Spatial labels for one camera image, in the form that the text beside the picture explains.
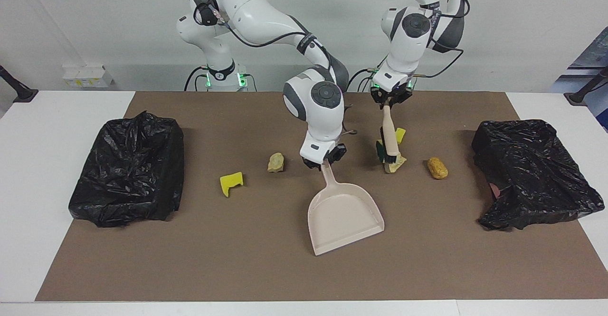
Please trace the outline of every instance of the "dustpan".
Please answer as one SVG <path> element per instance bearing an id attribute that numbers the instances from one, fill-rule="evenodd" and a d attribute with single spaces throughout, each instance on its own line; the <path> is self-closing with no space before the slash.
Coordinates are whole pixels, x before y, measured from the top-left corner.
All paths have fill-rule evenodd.
<path id="1" fill-rule="evenodd" d="M 327 160 L 321 171 L 327 186 L 308 207 L 308 231 L 315 255 L 384 231 L 384 219 L 367 191 L 336 182 Z"/>

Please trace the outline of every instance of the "yellow object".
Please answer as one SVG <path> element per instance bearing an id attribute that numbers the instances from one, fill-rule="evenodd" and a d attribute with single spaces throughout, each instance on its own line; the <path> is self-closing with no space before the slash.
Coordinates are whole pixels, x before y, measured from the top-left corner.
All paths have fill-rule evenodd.
<path id="1" fill-rule="evenodd" d="M 430 158 L 427 162 L 427 166 L 430 174 L 436 180 L 442 180 L 443 178 L 447 177 L 447 168 L 439 158 Z"/>
<path id="2" fill-rule="evenodd" d="M 397 156 L 397 162 L 392 164 L 384 163 L 384 171 L 386 171 L 386 173 L 396 173 L 397 170 L 406 162 L 406 160 L 406 158 L 399 154 Z"/>
<path id="3" fill-rule="evenodd" d="M 275 153 L 268 161 L 268 172 L 281 172 L 285 164 L 285 158 L 280 152 Z"/>
<path id="4" fill-rule="evenodd" d="M 226 197 L 228 197 L 228 191 L 230 188 L 234 188 L 237 185 L 243 185 L 243 173 L 237 172 L 232 175 L 220 177 L 219 183 L 222 186 L 222 192 Z"/>
<path id="5" fill-rule="evenodd" d="M 397 143 L 399 145 L 401 145 L 402 141 L 403 141 L 403 137 L 406 135 L 406 130 L 404 130 L 403 128 L 397 128 L 397 130 L 395 131 L 395 136 L 397 136 Z"/>

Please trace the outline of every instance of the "white table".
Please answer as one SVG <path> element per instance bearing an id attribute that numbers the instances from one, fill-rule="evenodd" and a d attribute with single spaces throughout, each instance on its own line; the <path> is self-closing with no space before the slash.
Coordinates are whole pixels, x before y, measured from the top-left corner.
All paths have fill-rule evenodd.
<path id="1" fill-rule="evenodd" d="M 41 91 L 0 119 L 0 316 L 370 315 L 597 316 L 608 299 L 568 301 L 374 301 L 249 303 L 34 303 L 72 221 L 67 210 L 98 130 L 119 119 L 133 92 Z M 521 119 L 558 130 L 591 186 L 608 198 L 608 134 L 562 95 L 508 93 Z M 580 220 L 608 268 L 608 211 Z"/>

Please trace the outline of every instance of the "crumpled black bag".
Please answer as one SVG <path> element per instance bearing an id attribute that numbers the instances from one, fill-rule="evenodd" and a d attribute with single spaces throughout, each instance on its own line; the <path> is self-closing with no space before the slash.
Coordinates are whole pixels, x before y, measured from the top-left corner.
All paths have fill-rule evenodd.
<path id="1" fill-rule="evenodd" d="M 604 210 L 556 134 L 543 120 L 481 123 L 473 139 L 475 164 L 500 191 L 481 225 L 522 230 Z"/>
<path id="2" fill-rule="evenodd" d="M 184 134 L 174 119 L 143 112 L 107 122 L 87 157 L 69 210 L 98 227 L 166 220 L 180 208 Z"/>

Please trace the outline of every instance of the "brown table surface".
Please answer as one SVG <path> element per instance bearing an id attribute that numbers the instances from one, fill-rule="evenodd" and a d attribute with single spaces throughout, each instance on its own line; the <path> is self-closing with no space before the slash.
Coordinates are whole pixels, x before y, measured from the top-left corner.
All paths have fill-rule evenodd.
<path id="1" fill-rule="evenodd" d="M 386 230 L 315 257 L 306 213 L 325 184 L 298 150 L 306 123 L 280 93 L 138 92 L 126 117 L 173 117 L 185 135 L 185 183 L 170 221 L 97 229 L 75 220 L 37 301 L 308 301 L 608 298 L 608 273 L 578 221 L 485 231 L 492 203 L 473 164 L 481 121 L 517 119 L 504 93 L 416 92 L 393 108 L 408 162 L 384 173 L 374 142 L 381 114 L 367 94 L 348 94 L 339 182 L 374 197 Z M 275 152 L 286 171 L 267 173 Z M 450 176 L 430 177 L 443 159 Z M 245 186 L 222 195 L 219 177 Z"/>

